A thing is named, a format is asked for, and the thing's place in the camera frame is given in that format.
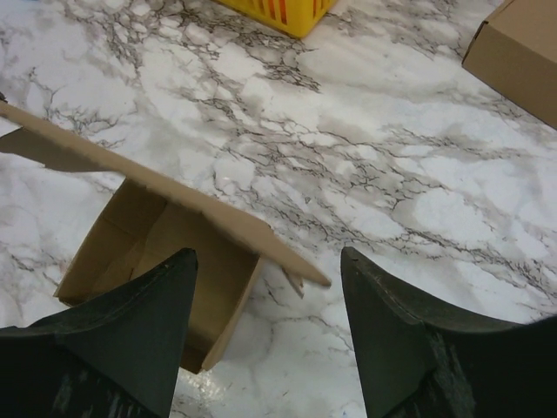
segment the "marble table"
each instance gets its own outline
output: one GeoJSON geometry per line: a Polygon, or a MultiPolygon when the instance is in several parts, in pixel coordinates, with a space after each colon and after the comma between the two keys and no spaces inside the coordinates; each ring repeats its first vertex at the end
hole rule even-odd
{"type": "MultiPolygon", "coordinates": [[[[298,42],[208,0],[0,2],[12,104],[265,219],[333,279],[300,300],[267,266],[172,417],[364,417],[345,245],[479,313],[557,314],[557,134],[460,67],[497,3],[339,0],[298,42]]],[[[0,325],[63,309],[121,180],[0,155],[0,325]]]]}

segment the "open cardboard box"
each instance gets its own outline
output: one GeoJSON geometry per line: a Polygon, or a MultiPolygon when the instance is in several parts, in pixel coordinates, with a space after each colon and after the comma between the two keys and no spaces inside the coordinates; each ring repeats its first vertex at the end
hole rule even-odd
{"type": "Polygon", "coordinates": [[[126,177],[62,279],[56,293],[62,302],[75,306],[107,292],[183,247],[197,251],[198,280],[182,367],[197,373],[220,360],[262,259],[282,266],[300,293],[302,278],[330,286],[262,220],[1,101],[0,116],[22,126],[0,138],[0,152],[52,170],[112,171],[126,177]]]}
{"type": "Polygon", "coordinates": [[[557,129],[557,0],[506,0],[482,22],[462,65],[557,129]]]}

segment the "yellow container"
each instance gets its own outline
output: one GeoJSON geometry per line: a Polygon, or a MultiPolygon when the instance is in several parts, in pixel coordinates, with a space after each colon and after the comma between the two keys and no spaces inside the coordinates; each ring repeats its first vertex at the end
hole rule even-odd
{"type": "Polygon", "coordinates": [[[217,0],[293,37],[304,37],[337,0],[217,0]]]}

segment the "black plastic part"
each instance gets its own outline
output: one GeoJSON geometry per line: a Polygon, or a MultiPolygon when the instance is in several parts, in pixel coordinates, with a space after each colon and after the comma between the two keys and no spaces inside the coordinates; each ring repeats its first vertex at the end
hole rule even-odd
{"type": "Polygon", "coordinates": [[[2,416],[168,417],[197,270],[184,249],[78,307],[0,330],[2,416]]]}
{"type": "Polygon", "coordinates": [[[554,416],[557,317],[518,325],[472,313],[341,256],[368,418],[554,416]]]}

